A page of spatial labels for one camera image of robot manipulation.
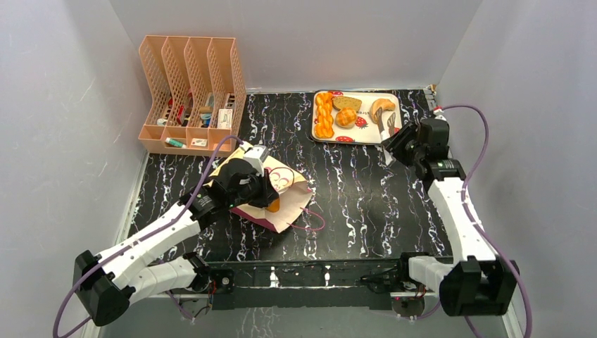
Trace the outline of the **silver metal tongs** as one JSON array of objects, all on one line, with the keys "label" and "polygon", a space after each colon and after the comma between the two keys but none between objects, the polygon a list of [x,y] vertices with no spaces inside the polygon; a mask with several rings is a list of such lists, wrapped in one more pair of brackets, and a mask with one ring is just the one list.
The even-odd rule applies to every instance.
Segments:
[{"label": "silver metal tongs", "polygon": [[395,162],[395,158],[393,155],[386,150],[385,142],[386,140],[390,139],[395,134],[395,122],[396,122],[396,114],[392,112],[388,118],[384,118],[384,109],[379,107],[376,111],[377,113],[377,126],[380,135],[380,144],[382,147],[382,151],[384,154],[385,164],[387,166],[392,165]]}]

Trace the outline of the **tan fake bread roll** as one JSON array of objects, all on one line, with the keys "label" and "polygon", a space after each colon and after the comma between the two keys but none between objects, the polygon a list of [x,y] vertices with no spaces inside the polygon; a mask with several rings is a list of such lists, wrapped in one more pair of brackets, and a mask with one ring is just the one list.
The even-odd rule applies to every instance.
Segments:
[{"label": "tan fake bread roll", "polygon": [[393,111],[395,108],[396,104],[389,99],[376,99],[370,107],[370,118],[373,123],[377,124],[384,111]]}]

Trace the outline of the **strawberry print metal tray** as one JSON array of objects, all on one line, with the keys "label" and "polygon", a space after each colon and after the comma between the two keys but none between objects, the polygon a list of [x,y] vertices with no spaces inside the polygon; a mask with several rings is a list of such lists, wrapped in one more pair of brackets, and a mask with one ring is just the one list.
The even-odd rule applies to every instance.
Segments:
[{"label": "strawberry print metal tray", "polygon": [[[332,124],[334,130],[334,136],[331,139],[318,139],[314,133],[315,127],[315,96],[320,92],[331,92],[332,96],[350,96],[353,98],[360,99],[362,106],[357,111],[358,119],[356,124],[351,129],[344,129],[338,127],[335,122]],[[384,118],[388,118],[389,115],[394,112],[396,114],[395,132],[398,132],[402,128],[401,117],[399,113],[399,100],[398,97],[393,94],[387,93],[372,93],[372,92],[343,92],[343,91],[332,91],[324,90],[319,91],[315,94],[313,99],[313,114],[311,123],[311,137],[317,142],[327,143],[343,143],[343,144],[360,144],[360,145],[377,145],[380,144],[380,135],[377,124],[373,123],[370,118],[370,107],[376,99],[384,98],[393,101],[396,104],[396,108],[393,111],[385,111],[383,114]],[[335,119],[336,114],[339,111],[332,106],[332,117]]]}]

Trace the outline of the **round golden fake bun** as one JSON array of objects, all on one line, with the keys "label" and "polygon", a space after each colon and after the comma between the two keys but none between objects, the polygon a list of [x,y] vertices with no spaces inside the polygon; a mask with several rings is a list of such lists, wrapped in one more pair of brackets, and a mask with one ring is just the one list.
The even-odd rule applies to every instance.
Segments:
[{"label": "round golden fake bun", "polygon": [[334,119],[335,124],[344,129],[351,129],[358,119],[357,111],[350,107],[342,108]]}]

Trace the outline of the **brown fake bread slice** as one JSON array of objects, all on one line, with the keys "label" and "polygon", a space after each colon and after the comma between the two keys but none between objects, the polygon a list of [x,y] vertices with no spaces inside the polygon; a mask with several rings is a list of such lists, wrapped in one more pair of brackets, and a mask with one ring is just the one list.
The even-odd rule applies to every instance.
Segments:
[{"label": "brown fake bread slice", "polygon": [[359,111],[362,106],[362,101],[350,96],[334,96],[332,98],[332,105],[338,111],[341,111],[345,108]]}]

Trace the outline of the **orange braided fake bread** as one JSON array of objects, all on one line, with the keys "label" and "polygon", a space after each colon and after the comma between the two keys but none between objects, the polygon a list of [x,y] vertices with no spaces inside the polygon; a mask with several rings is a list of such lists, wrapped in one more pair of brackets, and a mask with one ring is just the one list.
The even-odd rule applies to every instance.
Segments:
[{"label": "orange braided fake bread", "polygon": [[315,96],[315,127],[314,133],[318,139],[331,139],[334,136],[332,124],[332,93],[320,92]]}]

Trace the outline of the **long golden fake baguette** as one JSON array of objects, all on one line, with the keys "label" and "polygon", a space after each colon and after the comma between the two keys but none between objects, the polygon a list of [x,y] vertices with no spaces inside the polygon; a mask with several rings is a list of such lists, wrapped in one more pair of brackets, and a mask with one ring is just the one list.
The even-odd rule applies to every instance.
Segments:
[{"label": "long golden fake baguette", "polygon": [[271,204],[265,208],[270,213],[276,213],[280,210],[280,198],[275,199]]}]

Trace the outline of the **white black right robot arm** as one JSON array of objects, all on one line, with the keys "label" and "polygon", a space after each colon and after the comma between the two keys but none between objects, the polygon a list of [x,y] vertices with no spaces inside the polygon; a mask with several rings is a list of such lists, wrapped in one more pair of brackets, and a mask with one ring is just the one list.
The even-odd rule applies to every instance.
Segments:
[{"label": "white black right robot arm", "polygon": [[464,205],[465,171],[449,157],[450,127],[426,118],[400,130],[377,123],[388,163],[415,169],[444,223],[453,262],[442,263],[428,253],[401,255],[396,281],[413,292],[422,284],[436,292],[446,315],[503,315],[517,286],[513,262],[508,262],[479,233],[473,207]]}]

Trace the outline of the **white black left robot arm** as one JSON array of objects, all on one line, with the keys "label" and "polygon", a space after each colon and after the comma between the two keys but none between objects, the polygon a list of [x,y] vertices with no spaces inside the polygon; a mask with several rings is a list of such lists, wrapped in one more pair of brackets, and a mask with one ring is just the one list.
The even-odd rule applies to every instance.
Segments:
[{"label": "white black left robot arm", "polygon": [[84,251],[77,256],[73,293],[95,325],[114,322],[132,304],[154,294],[179,288],[189,288],[193,293],[207,290],[208,267],[196,254],[185,254],[168,263],[154,261],[233,209],[245,205],[267,208],[279,199],[270,179],[268,157],[257,156],[256,149],[230,157],[211,175],[202,175],[195,188],[135,236],[101,253]]}]

